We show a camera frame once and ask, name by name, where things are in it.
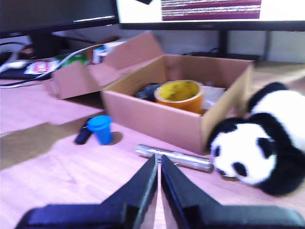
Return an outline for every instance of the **open cardboard box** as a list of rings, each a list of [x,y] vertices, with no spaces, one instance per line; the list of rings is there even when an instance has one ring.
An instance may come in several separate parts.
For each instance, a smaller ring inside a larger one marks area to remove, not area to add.
[[[203,154],[210,131],[231,108],[237,108],[241,115],[245,113],[252,71],[249,61],[162,55],[104,88],[102,98],[114,122]],[[226,88],[226,92],[203,115],[133,96],[149,83],[180,79],[212,83],[215,87]]]
[[[103,63],[74,62],[55,71],[44,85],[58,99],[102,91],[114,122],[202,154],[215,124],[233,107],[244,111],[252,71],[250,61],[164,55],[155,37],[144,32],[116,46]],[[204,115],[133,97],[149,83],[179,79],[227,90]]]

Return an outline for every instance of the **blue plastic cup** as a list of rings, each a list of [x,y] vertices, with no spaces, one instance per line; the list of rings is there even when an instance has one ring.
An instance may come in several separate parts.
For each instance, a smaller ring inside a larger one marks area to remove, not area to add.
[[[107,115],[94,117],[88,122],[88,129],[94,133],[101,145],[107,145],[112,141],[112,134],[110,131],[111,122],[111,117]]]

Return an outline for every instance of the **panda eye patch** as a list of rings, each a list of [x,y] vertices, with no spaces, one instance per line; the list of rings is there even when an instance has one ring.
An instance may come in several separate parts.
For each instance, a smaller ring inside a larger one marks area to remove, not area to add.
[[[257,144],[262,149],[264,157],[268,159],[274,151],[274,144],[270,142],[267,138],[263,137],[257,139]]]
[[[242,163],[235,162],[233,164],[233,168],[235,169],[238,175],[241,175],[243,177],[247,176],[247,171]]]
[[[220,155],[220,146],[217,146],[214,151],[214,156],[219,156],[219,155]]]

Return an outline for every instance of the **panda nose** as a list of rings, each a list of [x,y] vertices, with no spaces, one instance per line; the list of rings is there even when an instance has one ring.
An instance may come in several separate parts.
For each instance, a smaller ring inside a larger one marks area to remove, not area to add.
[[[221,175],[221,176],[224,176],[225,175],[225,172],[220,170],[220,169],[217,169],[217,172]]]

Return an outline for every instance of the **metal cylinder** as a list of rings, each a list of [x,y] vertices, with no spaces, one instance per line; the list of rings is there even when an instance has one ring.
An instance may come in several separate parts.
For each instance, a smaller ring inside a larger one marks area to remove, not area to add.
[[[156,154],[159,161],[161,160],[162,155],[166,155],[173,163],[180,166],[197,169],[204,172],[210,172],[212,170],[210,159],[207,158],[185,155],[179,152],[159,149],[142,144],[137,145],[136,152],[143,157],[151,157]]]

